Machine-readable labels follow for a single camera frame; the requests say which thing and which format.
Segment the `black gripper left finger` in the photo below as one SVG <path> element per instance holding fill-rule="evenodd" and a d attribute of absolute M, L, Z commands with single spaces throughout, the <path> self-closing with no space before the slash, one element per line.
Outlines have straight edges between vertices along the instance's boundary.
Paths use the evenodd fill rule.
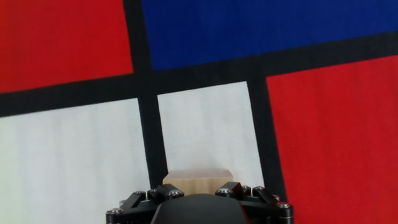
<path fill-rule="evenodd" d="M 107 224 L 143 224 L 150 223 L 163 202 L 180 198 L 184 192 L 172 184 L 159 185 L 148 191 L 137 190 L 119 207 L 106 212 Z"/>

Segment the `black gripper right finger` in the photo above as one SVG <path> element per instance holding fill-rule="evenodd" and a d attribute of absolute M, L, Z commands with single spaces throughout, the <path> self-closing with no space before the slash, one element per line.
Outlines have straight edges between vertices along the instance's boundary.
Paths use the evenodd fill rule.
<path fill-rule="evenodd" d="M 294 207 L 281 201 L 263 186 L 251 188 L 239 182 L 227 182 L 215 195 L 234 198 L 252 224 L 294 224 Z"/>

